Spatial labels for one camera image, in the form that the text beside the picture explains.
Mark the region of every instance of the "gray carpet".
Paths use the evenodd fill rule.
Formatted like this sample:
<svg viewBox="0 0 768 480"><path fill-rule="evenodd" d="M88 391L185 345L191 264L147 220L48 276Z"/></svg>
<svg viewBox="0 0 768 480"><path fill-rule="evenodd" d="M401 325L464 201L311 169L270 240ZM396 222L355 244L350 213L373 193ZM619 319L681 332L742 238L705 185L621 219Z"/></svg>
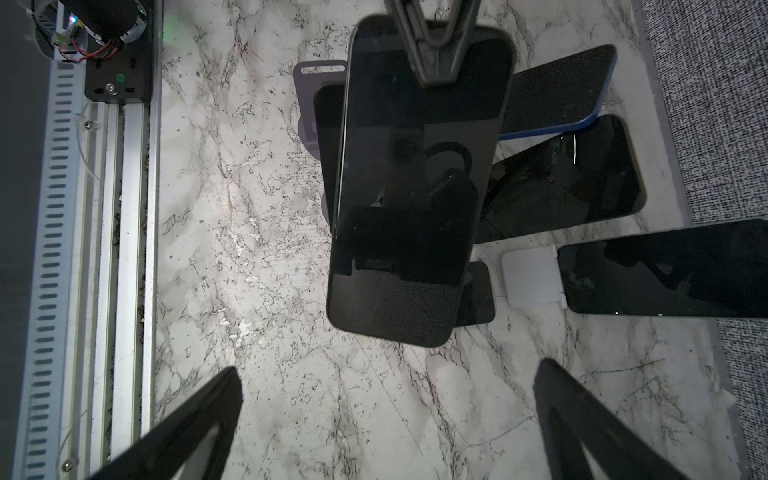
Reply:
<svg viewBox="0 0 768 480"><path fill-rule="evenodd" d="M768 215L768 2L640 3L694 222ZM718 327L751 478L768 479L768 320Z"/></svg>

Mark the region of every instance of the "black mount plate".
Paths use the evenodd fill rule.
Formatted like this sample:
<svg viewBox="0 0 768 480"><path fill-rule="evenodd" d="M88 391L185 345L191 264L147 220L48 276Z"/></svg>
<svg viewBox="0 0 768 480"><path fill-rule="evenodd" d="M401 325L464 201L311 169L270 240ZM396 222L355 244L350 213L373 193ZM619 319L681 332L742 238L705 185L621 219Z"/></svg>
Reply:
<svg viewBox="0 0 768 480"><path fill-rule="evenodd" d="M538 364L533 393L553 480L594 478L584 447L608 478L686 478L553 359Z"/></svg>
<svg viewBox="0 0 768 480"><path fill-rule="evenodd" d="M125 45L107 61L87 60L85 96L91 101L115 103L148 102L152 96L152 32L154 12L147 8L147 27L138 40ZM117 94L107 92L107 84L117 87Z"/></svg>

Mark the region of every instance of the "purple phone case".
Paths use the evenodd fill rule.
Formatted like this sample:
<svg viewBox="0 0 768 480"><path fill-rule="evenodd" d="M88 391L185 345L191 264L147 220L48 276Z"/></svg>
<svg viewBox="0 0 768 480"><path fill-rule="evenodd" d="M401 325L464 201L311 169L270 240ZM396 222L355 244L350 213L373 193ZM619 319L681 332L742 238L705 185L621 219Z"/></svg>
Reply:
<svg viewBox="0 0 768 480"><path fill-rule="evenodd" d="M341 66L341 71L302 72L304 68ZM300 61L293 67L293 85L296 97L299 99L299 138L304 148L317 160L320 159L320 148L317 143L317 124L315 121L315 91L328 84L344 84L346 82L346 60L315 60Z"/></svg>

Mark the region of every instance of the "red wires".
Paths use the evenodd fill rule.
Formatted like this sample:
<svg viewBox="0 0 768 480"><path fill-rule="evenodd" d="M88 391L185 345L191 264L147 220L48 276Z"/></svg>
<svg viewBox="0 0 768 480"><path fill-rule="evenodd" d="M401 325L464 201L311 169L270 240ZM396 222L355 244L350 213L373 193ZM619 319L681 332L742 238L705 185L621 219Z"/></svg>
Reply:
<svg viewBox="0 0 768 480"><path fill-rule="evenodd" d="M114 57L118 52L118 47L113 45L112 40L108 41L106 44L104 44L103 47L99 48L97 51L93 53L88 53L82 48L78 47L78 44L75 43L74 38L72 38L72 45L74 46L75 50L80 52L80 55L82 55L82 57L78 59L70 58L69 56L67 56L67 54L65 54L61 50L61 48L58 49L58 52L61 54L61 56L64 57L66 60L71 61L72 63L80 63L83 60L91 60L91 59L106 61Z"/></svg>

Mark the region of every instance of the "black smartphone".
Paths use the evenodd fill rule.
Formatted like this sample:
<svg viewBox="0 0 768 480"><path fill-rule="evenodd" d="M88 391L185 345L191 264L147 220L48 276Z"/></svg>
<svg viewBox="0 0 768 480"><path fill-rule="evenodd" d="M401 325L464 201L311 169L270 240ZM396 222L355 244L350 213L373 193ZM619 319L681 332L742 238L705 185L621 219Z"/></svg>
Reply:
<svg viewBox="0 0 768 480"><path fill-rule="evenodd" d="M326 304L340 329L434 347L456 324L514 65L503 31L469 44L456 83L423 89L390 17L353 33Z"/></svg>
<svg viewBox="0 0 768 480"><path fill-rule="evenodd" d="M470 262L464 277L456 327L490 323L496 316L491 273L483 262Z"/></svg>
<svg viewBox="0 0 768 480"><path fill-rule="evenodd" d="M475 242L621 217L645 199L624 125L604 115L495 163Z"/></svg>
<svg viewBox="0 0 768 480"><path fill-rule="evenodd" d="M556 134L592 123L617 58L616 47L601 45L516 73L498 139Z"/></svg>
<svg viewBox="0 0 768 480"><path fill-rule="evenodd" d="M341 122L344 116L344 84L323 85L315 91L315 118L317 144L320 150L320 170L326 189L328 224L333 225L333 206L336 200L336 164L339 162Z"/></svg>
<svg viewBox="0 0 768 480"><path fill-rule="evenodd" d="M558 263L577 313L768 317L765 220L568 245Z"/></svg>

